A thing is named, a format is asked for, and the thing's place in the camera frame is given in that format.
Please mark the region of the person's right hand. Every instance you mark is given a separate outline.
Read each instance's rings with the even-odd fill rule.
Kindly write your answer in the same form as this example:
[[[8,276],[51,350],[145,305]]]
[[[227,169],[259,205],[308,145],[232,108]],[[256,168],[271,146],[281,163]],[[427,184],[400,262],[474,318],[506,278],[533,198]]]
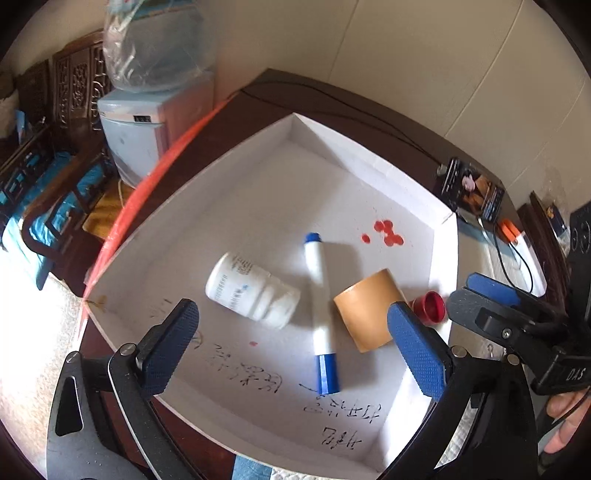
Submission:
[[[564,419],[560,428],[544,447],[545,453],[557,453],[569,443],[590,407],[587,390],[558,394],[549,400],[546,413],[555,420],[566,415],[574,407],[577,409]]]

